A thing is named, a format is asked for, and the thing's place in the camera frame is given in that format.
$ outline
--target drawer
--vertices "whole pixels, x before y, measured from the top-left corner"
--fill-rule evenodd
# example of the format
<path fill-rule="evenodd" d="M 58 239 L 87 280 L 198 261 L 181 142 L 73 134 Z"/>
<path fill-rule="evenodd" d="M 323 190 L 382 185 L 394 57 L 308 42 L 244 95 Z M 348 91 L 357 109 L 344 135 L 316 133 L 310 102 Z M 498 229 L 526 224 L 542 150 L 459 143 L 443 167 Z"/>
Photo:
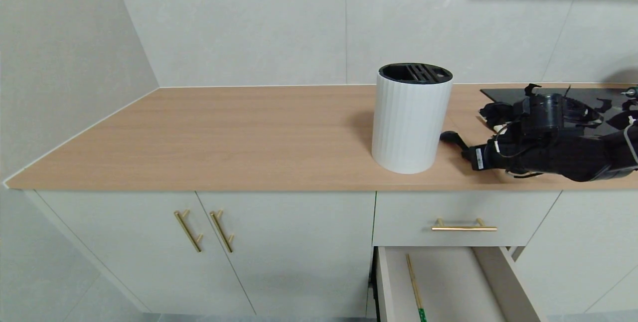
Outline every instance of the drawer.
<path fill-rule="evenodd" d="M 374 246 L 525 246 L 560 191 L 379 192 Z M 496 231 L 433 231 L 476 226 L 480 218 Z"/>
<path fill-rule="evenodd" d="M 378 247 L 374 295 L 381 322 L 419 321 L 410 254 L 428 322 L 547 322 L 504 247 Z"/>

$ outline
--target open drawer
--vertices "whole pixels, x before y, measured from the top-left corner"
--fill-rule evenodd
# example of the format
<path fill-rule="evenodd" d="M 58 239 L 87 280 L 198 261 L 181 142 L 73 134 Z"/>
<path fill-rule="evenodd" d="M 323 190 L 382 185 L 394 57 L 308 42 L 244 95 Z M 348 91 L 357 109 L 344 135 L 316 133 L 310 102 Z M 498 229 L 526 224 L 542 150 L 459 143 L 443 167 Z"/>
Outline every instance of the open drawer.
<path fill-rule="evenodd" d="M 378 247 L 373 287 L 381 322 L 419 322 L 406 254 L 428 322 L 547 322 L 504 247 Z"/>

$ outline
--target cabinet door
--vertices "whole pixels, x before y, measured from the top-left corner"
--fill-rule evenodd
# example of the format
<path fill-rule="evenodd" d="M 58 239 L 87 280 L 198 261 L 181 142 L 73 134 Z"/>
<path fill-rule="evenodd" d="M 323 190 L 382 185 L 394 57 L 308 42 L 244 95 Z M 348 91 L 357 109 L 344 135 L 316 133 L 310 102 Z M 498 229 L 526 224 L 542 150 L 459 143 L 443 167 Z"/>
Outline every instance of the cabinet door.
<path fill-rule="evenodd" d="M 563 191 L 517 266 L 549 315 L 584 313 L 638 263 L 638 191 Z"/>
<path fill-rule="evenodd" d="M 153 313 L 254 314 L 194 192 L 38 193 Z"/>
<path fill-rule="evenodd" d="M 374 192 L 198 194 L 257 315 L 365 316 Z"/>
<path fill-rule="evenodd" d="M 638 310 L 638 266 L 587 312 Z"/>

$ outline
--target floor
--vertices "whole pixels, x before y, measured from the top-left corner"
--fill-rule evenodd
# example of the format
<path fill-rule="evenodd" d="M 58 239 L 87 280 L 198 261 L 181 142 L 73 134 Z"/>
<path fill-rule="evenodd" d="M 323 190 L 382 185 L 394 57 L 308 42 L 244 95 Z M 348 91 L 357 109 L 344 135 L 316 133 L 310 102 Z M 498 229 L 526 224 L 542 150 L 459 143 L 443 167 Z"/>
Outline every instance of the floor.
<path fill-rule="evenodd" d="M 636 322 L 638 310 L 585 315 L 549 316 L 549 322 Z M 162 315 L 158 322 L 376 322 L 365 318 L 258 318 L 230 316 Z"/>

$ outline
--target gold handle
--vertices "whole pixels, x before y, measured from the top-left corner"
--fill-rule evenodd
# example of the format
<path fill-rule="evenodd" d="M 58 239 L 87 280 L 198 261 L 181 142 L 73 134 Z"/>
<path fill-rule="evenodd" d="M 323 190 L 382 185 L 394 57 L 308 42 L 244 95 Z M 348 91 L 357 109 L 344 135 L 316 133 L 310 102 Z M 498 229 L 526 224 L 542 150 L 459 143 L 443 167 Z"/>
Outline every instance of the gold handle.
<path fill-rule="evenodd" d="M 477 217 L 478 226 L 445 226 L 442 218 L 437 218 L 437 224 L 432 226 L 432 231 L 498 231 L 496 226 L 485 226 L 483 219 Z"/>
<path fill-rule="evenodd" d="M 201 248 L 199 247 L 198 243 L 201 241 L 201 238 L 203 237 L 203 234 L 199 234 L 199 236 L 197 238 L 193 238 L 193 235 L 191 234 L 191 231 L 188 230 L 188 227 L 184 223 L 184 219 L 186 218 L 186 216 L 188 216 L 190 211 L 191 210 L 186 209 L 186 210 L 184 210 L 184 213 L 180 213 L 179 211 L 175 211 L 173 214 L 175 214 L 175 218 L 177 218 L 177 221 L 179 222 L 179 225 L 182 226 L 182 229 L 184 229 L 184 232 L 188 236 L 188 239 L 191 240 L 191 243 L 193 243 L 193 247 L 199 253 L 199 252 L 201 252 Z"/>
<path fill-rule="evenodd" d="M 212 222 L 215 224 L 215 227 L 217 227 L 217 231 L 219 231 L 219 235 L 221 236 L 221 240 L 224 242 L 224 245 L 226 245 L 226 249 L 228 249 L 228 253 L 232 254 L 233 253 L 233 248 L 230 247 L 230 243 L 233 242 L 233 238 L 235 237 L 235 234 L 230 234 L 230 236 L 228 236 L 228 238 L 226 238 L 226 234 L 224 233 L 224 230 L 221 229 L 221 226 L 219 226 L 219 218 L 221 218 L 221 213 L 223 213 L 224 210 L 221 209 L 217 212 L 215 211 L 211 211 L 210 212 L 210 218 L 212 218 Z"/>

